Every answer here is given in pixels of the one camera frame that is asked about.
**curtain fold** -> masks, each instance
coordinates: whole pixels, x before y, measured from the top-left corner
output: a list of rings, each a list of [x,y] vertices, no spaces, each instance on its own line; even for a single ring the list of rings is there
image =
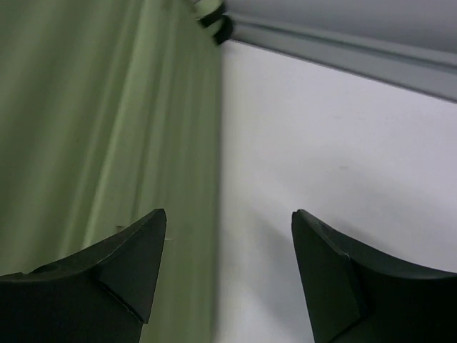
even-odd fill
[[[169,218],[142,342],[210,342],[220,51],[185,0],[0,3],[0,273],[154,208]]]

